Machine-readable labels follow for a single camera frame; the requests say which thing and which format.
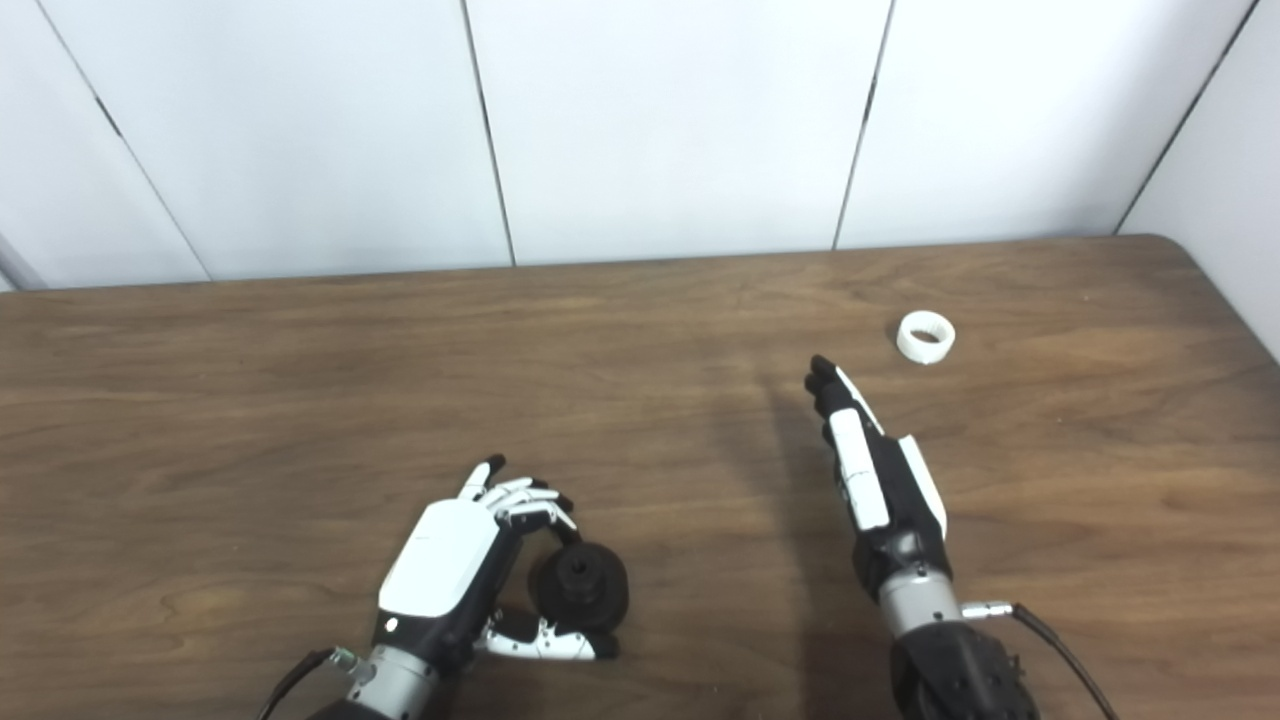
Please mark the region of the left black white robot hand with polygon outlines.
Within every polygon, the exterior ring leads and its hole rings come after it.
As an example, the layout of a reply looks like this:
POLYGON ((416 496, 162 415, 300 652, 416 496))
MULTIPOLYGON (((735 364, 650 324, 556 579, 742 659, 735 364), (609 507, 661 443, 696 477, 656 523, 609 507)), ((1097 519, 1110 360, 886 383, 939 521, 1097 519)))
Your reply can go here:
POLYGON ((617 659, 613 635, 538 618, 530 633, 503 632, 498 598, 527 536, 549 530, 581 542, 573 502, 544 480, 495 482, 500 454, 480 461, 457 495, 429 503, 378 592, 372 646, 408 653, 440 678, 458 676, 480 652, 532 660, 617 659))

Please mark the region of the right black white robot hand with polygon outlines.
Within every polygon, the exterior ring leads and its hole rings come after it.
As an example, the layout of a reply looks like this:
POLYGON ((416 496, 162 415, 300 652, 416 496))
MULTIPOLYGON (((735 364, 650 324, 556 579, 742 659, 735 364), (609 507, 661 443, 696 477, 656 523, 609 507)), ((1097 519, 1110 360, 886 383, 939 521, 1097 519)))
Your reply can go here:
POLYGON ((858 387, 823 355, 804 380, 835 451, 835 486, 851 519, 852 566, 878 598, 900 573, 954 578, 946 548, 947 512, 914 437, 884 432, 858 387))

